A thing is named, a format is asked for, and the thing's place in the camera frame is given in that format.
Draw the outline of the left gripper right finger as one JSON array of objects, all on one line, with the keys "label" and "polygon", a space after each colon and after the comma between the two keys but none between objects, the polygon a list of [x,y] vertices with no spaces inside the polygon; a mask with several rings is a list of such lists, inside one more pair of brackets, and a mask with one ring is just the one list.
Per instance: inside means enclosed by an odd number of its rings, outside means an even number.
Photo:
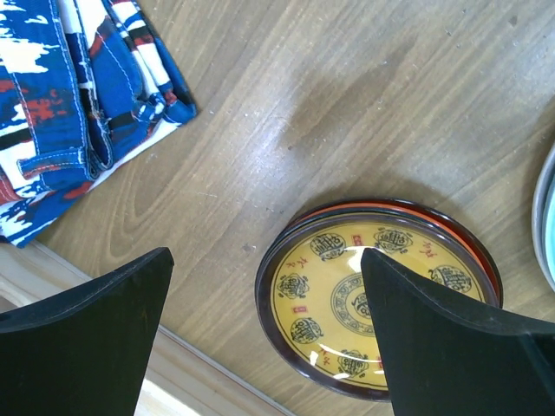
[{"label": "left gripper right finger", "polygon": [[552,415],[554,325],[478,302],[376,249],[362,277],[396,415]]}]

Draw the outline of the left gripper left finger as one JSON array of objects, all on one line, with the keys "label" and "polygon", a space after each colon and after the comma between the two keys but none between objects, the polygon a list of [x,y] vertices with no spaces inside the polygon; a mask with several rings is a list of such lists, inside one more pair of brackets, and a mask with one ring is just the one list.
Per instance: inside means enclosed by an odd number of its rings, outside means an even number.
[{"label": "left gripper left finger", "polygon": [[132,415],[173,272],[167,247],[1,314],[3,415]]}]

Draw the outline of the yellow patterned lacquer plate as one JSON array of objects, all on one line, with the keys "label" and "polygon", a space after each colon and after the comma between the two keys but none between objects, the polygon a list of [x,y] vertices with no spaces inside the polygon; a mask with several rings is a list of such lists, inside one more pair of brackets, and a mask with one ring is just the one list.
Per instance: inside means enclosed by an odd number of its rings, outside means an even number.
[{"label": "yellow patterned lacquer plate", "polygon": [[261,327],[302,376],[360,400],[386,401],[389,390],[361,272],[376,249],[416,273],[495,307],[500,273],[464,225],[398,198],[345,199],[293,218],[258,267]]}]

